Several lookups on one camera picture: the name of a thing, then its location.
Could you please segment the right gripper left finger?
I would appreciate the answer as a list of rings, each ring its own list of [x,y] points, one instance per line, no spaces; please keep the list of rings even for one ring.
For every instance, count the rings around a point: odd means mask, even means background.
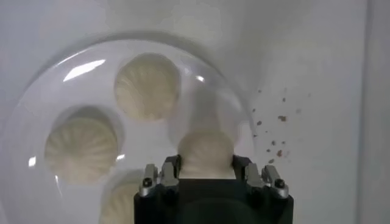
[[[157,191],[176,194],[179,191],[181,157],[169,156],[158,170],[155,164],[147,164],[140,183],[140,197],[152,197]]]

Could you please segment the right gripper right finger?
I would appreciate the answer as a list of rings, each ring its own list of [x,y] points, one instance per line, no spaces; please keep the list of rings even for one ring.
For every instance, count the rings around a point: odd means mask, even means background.
[[[281,178],[275,166],[266,165],[261,171],[249,158],[234,155],[233,169],[237,180],[256,189],[268,188],[276,198],[288,198],[288,185]]]

